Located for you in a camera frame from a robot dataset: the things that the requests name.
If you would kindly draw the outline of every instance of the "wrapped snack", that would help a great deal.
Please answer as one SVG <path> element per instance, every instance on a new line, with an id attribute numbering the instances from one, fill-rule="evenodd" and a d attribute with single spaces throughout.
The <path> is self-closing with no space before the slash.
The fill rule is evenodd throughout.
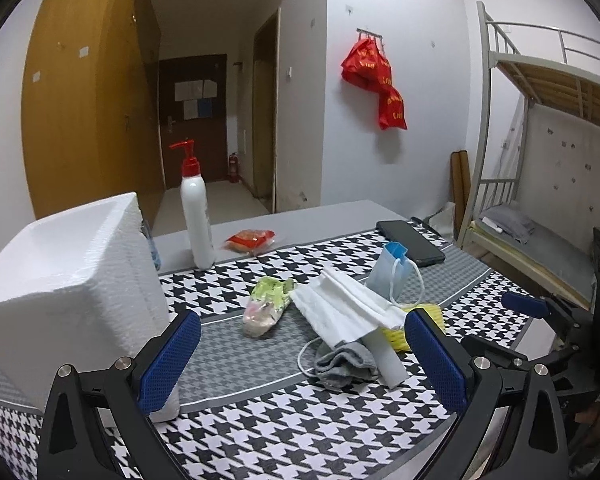
<path id="1" fill-rule="evenodd" d="M 225 247 L 239 253 L 257 254 L 264 252 L 274 241 L 273 231 L 245 229 L 225 242 Z"/>
<path id="2" fill-rule="evenodd" d="M 259 337 L 271 329 L 291 302 L 288 293 L 295 286 L 294 280 L 281 282 L 269 276 L 260 278 L 251 291 L 242 315 L 244 333 L 250 337 Z"/>

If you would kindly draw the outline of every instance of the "white bottle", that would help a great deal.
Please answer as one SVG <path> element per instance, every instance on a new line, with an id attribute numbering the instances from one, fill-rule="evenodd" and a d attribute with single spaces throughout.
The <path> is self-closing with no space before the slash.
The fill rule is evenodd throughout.
<path id="1" fill-rule="evenodd" d="M 200 176 L 200 164 L 193 156 L 193 140 L 176 142 L 170 148 L 172 150 L 184 148 L 185 151 L 185 158 L 182 161 L 180 198 L 189 232 L 193 262 L 199 269 L 210 269 L 216 261 L 216 253 L 211 242 L 205 181 Z"/>

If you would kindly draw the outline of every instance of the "pump nozzle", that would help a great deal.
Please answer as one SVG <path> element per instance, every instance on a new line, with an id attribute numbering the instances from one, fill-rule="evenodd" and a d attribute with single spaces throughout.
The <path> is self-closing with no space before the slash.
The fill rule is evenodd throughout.
<path id="1" fill-rule="evenodd" d="M 200 164 L 193 156 L 193 140 L 181 140 L 169 146 L 172 150 L 184 148 L 184 160 L 182 161 L 182 177 L 198 176 L 200 174 Z"/>

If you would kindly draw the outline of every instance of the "pillow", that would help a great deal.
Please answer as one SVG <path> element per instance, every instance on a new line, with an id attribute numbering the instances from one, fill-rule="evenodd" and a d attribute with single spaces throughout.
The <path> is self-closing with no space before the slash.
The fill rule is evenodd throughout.
<path id="1" fill-rule="evenodd" d="M 506 204 L 485 209 L 480 213 L 480 220 L 485 216 L 521 244 L 526 244 L 529 241 L 529 235 L 536 228 L 531 218 L 519 209 Z"/>

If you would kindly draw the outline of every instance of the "hook rack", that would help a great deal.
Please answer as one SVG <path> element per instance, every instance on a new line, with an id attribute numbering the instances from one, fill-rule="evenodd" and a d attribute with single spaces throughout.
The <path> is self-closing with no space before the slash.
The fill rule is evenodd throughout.
<path id="1" fill-rule="evenodd" d="M 380 46 L 382 47 L 382 54 L 384 55 L 384 42 L 382 41 L 382 34 L 376 34 L 375 32 L 365 30 L 364 28 L 357 28 L 356 32 L 358 33 L 358 39 L 360 39 L 363 34 L 371 36 L 372 38 L 378 38 L 378 40 L 380 40 Z"/>

